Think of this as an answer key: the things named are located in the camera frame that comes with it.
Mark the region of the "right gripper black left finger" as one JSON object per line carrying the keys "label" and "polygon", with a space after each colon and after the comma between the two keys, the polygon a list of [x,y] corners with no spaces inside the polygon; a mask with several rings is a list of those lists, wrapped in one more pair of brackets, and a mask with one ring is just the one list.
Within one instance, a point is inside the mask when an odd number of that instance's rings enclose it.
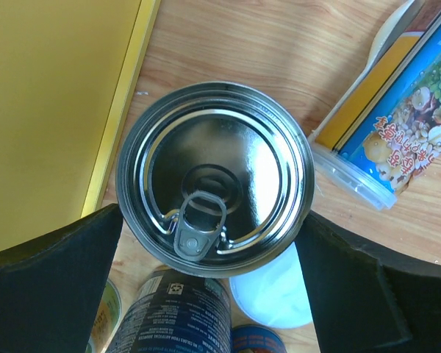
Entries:
{"label": "right gripper black left finger", "polygon": [[0,352],[84,352],[123,216],[117,204],[0,252]]}

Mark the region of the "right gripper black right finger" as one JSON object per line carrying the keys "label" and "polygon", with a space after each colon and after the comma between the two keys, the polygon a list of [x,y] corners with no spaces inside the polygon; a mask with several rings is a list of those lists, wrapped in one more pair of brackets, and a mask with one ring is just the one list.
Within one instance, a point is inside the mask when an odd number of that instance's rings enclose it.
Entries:
{"label": "right gripper black right finger", "polygon": [[295,244],[322,352],[441,352],[441,265],[315,212]]}

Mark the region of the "blue Progresso soup can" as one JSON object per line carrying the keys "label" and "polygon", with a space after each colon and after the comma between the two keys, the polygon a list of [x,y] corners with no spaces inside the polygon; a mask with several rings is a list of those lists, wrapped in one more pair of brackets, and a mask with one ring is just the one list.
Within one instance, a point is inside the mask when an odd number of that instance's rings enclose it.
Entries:
{"label": "blue Progresso soup can", "polygon": [[227,353],[231,328],[231,301],[219,279],[161,265],[146,277],[107,351]]}
{"label": "blue Progresso soup can", "polygon": [[202,82],[154,102],[127,135],[116,172],[136,238],[197,277],[232,277],[278,257],[314,188],[312,152],[295,119],[234,82]]}

